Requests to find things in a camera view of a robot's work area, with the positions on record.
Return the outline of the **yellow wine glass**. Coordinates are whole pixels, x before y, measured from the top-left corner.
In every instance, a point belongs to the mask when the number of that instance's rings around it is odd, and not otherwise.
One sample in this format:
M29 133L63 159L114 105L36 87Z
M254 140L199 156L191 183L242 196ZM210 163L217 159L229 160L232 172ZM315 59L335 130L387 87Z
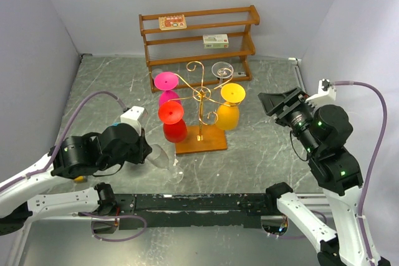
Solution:
M224 131L235 129L239 123L238 105L245 99L245 89L237 83L228 83L221 89L221 97L224 103L216 111L218 119L215 125Z

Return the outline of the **red wine glass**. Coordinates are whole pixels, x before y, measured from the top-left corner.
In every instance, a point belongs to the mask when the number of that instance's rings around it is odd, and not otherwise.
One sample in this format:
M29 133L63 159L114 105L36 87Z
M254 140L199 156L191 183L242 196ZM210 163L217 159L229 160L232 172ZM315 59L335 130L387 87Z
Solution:
M176 101L169 101L162 104L158 110L158 117L163 123L165 138L172 143L182 142L188 130L183 119L183 106Z

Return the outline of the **frosted clear tall glass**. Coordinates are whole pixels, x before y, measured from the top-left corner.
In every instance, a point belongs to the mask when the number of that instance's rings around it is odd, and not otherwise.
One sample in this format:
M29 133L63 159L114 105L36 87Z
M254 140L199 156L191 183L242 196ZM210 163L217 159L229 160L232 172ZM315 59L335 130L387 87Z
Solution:
M224 80L229 80L234 73L234 68L227 62L217 62L211 68L212 74L219 79L219 83L224 83Z

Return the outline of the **pink wine glass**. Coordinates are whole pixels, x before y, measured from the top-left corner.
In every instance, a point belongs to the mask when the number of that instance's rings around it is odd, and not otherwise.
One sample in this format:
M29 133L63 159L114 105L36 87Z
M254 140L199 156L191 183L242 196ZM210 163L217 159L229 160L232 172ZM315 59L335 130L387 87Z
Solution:
M159 107L169 101L181 104L180 96L174 91L178 83L179 78L173 72L162 72L155 77L155 87L162 91L158 101Z

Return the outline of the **clear wine glass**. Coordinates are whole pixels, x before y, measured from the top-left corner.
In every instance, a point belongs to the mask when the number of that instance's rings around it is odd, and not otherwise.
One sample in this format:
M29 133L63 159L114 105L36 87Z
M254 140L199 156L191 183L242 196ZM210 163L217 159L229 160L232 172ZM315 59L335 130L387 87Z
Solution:
M151 153L146 157L145 161L162 170L170 183L180 183L184 175L181 168L177 165L176 159L173 158L170 160L166 151L158 144L152 144L150 148Z

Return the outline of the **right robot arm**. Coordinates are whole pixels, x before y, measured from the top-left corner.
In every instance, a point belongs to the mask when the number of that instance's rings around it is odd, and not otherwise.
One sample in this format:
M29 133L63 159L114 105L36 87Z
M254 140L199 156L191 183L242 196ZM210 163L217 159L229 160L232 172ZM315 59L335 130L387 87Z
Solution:
M345 148L353 127L342 107L313 108L309 96L295 88L284 93L259 93L267 116L288 126L304 147L306 162L322 188L335 228L325 225L299 200L287 183L266 189L268 213L287 216L312 244L320 265L389 265L372 245L360 199L365 190L360 165Z

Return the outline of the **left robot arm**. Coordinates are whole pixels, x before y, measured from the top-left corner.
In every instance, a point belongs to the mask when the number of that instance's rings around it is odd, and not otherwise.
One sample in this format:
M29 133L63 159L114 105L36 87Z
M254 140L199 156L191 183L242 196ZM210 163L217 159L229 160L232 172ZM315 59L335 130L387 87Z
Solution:
M79 192L47 196L44 192L125 162L142 164L152 151L145 132L137 132L126 123L110 126L103 133L66 138L36 163L1 183L1 235L56 215L111 215L117 201L107 183Z

